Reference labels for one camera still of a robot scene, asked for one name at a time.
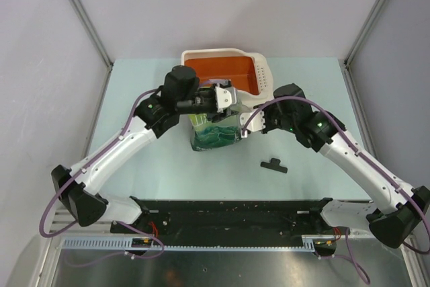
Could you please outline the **green litter bag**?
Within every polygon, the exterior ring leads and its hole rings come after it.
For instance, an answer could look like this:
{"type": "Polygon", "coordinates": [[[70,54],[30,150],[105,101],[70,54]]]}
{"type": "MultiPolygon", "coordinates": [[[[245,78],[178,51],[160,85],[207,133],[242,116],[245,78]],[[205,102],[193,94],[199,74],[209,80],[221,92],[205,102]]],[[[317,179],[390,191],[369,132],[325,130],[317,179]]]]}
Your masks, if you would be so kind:
{"type": "MultiPolygon", "coordinates": [[[[200,86],[214,87],[222,79],[209,79],[200,86]]],[[[235,115],[224,119],[221,122],[210,122],[205,114],[190,114],[189,119],[192,125],[191,147],[194,151],[207,151],[233,145],[241,140],[239,133],[239,114],[250,112],[251,109],[242,103],[237,90],[238,102],[231,106],[235,115]]]]}

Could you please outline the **black bag clip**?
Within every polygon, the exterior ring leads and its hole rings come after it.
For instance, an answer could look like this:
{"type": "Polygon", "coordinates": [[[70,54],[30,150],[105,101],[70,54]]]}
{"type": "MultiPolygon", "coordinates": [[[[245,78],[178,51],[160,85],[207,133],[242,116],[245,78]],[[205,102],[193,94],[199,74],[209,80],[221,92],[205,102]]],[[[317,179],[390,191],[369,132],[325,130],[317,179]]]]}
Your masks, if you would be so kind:
{"type": "Polygon", "coordinates": [[[288,168],[281,165],[281,161],[276,158],[271,158],[270,161],[260,162],[260,166],[265,169],[270,169],[272,171],[280,172],[286,174],[288,168]]]}

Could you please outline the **orange and cream litter box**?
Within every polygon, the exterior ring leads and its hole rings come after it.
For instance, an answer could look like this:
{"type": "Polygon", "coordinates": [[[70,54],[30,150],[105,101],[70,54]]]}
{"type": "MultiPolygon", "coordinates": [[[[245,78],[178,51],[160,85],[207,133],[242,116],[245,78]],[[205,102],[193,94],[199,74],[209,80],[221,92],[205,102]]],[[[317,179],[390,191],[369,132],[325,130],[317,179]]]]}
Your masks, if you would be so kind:
{"type": "Polygon", "coordinates": [[[236,48],[186,50],[181,64],[191,67],[202,85],[210,80],[231,81],[241,103],[248,108],[273,99],[273,76],[262,54],[236,48]]]}

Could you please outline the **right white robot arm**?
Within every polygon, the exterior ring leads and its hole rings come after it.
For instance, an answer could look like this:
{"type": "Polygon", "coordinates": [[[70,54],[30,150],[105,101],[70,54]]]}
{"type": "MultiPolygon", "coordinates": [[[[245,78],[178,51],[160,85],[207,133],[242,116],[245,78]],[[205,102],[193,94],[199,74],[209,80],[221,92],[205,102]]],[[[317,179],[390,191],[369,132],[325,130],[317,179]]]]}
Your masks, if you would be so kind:
{"type": "Polygon", "coordinates": [[[261,106],[264,133],[285,130],[307,149],[342,169],[369,196],[369,202],[332,199],[310,217],[310,227],[325,234],[333,227],[371,233],[391,248],[400,247],[419,225],[428,229],[429,189],[413,187],[368,153],[332,113],[306,99],[302,89],[284,85],[261,106]]]}

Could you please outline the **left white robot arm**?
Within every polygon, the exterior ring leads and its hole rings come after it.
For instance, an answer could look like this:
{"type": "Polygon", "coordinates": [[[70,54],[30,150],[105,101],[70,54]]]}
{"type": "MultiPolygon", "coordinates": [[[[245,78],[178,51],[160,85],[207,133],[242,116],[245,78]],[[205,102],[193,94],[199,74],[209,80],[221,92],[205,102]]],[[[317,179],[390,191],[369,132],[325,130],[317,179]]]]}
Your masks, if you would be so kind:
{"type": "Polygon", "coordinates": [[[238,102],[231,81],[201,82],[191,67],[179,65],[164,83],[136,99],[121,130],[102,147],[72,167],[56,166],[51,178],[56,199],[81,227],[99,220],[121,221],[134,233],[143,232],[148,216],[131,197],[102,196],[107,180],[134,154],[176,126],[182,115],[208,114],[222,120],[238,102]]]}

